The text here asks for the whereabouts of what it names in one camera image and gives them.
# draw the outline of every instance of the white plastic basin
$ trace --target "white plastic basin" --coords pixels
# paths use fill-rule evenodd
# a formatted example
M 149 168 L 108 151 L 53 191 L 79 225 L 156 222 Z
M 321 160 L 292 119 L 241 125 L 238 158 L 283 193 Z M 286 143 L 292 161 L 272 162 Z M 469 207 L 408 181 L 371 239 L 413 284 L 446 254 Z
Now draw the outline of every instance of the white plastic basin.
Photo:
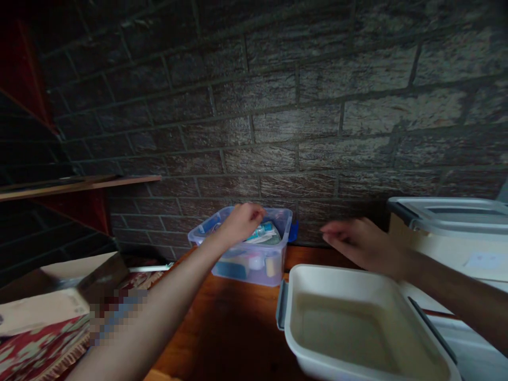
M 460 381 L 397 283 L 378 274 L 293 267 L 285 336 L 303 372 L 317 379 Z

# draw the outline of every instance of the forearm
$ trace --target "forearm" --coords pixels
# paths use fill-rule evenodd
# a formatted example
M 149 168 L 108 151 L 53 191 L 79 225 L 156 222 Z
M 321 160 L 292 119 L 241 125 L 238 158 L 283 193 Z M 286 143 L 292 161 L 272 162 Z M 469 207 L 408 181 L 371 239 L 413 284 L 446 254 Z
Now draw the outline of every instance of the forearm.
M 508 357 L 508 294 L 412 253 L 405 280 L 441 303 Z
M 227 249 L 216 236 L 207 238 L 189 258 L 171 271 L 126 319 L 124 332 L 93 348 L 69 380 L 142 380 L 173 337 L 197 291 Z

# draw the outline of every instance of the brick wall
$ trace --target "brick wall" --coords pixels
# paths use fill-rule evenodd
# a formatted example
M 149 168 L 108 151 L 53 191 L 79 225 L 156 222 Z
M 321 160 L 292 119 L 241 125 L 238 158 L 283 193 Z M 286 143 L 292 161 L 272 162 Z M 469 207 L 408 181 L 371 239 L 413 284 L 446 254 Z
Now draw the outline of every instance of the brick wall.
M 32 25 L 63 148 L 111 194 L 126 246 L 188 249 L 240 201 L 291 208 L 299 243 L 389 196 L 495 198 L 508 44 L 482 1 L 67 2 Z
M 74 175 L 58 139 L 0 93 L 0 185 Z M 0 287 L 41 266 L 116 250 L 112 239 L 27 200 L 0 203 Z

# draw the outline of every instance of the cardboard box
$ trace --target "cardboard box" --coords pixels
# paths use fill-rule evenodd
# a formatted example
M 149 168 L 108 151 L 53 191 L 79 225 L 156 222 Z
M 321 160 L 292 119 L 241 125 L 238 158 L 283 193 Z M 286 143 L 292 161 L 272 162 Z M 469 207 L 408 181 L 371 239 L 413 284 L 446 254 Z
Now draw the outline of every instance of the cardboard box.
M 41 267 L 0 289 L 0 335 L 12 336 L 90 312 L 129 271 L 118 252 Z

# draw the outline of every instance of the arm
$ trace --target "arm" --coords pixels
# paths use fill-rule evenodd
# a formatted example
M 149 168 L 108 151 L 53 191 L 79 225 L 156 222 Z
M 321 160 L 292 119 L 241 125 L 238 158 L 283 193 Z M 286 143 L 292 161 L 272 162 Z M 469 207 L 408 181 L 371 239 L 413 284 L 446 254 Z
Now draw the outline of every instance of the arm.
M 368 219 L 332 221 L 323 239 L 358 266 L 404 280 L 433 297 L 508 357 L 508 294 L 395 245 Z
M 147 303 L 137 316 L 128 319 L 122 332 L 93 347 L 68 380 L 143 380 L 214 264 L 226 250 L 248 238 L 264 215 L 260 205 L 237 205 L 217 232 L 153 288 Z

